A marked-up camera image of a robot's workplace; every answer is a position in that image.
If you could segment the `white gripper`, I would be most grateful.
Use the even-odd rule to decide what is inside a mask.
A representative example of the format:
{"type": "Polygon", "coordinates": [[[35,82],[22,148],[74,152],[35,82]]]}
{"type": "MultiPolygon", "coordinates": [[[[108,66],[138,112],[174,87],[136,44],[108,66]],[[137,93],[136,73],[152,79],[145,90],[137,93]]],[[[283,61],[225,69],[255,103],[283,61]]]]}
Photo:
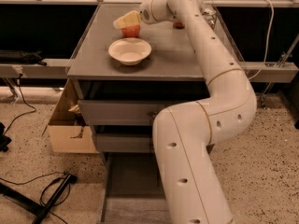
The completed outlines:
{"type": "Polygon", "coordinates": [[[139,13],[135,10],[130,11],[114,20],[113,26],[115,29],[123,29],[138,25],[141,21],[146,24],[154,24],[173,20],[174,14],[167,4],[167,0],[144,0],[139,7],[139,13]]]}

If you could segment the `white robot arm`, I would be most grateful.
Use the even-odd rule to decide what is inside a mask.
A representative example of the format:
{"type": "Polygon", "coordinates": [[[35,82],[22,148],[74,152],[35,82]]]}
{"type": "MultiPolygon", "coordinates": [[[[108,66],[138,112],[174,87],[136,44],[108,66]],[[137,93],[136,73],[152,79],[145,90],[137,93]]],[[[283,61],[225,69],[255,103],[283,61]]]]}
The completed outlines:
{"type": "Polygon", "coordinates": [[[153,121],[152,137],[172,224],[236,224],[207,147],[242,133],[257,109],[238,61],[201,12],[202,0],[146,0],[144,23],[185,25],[209,97],[171,105],[153,121]]]}

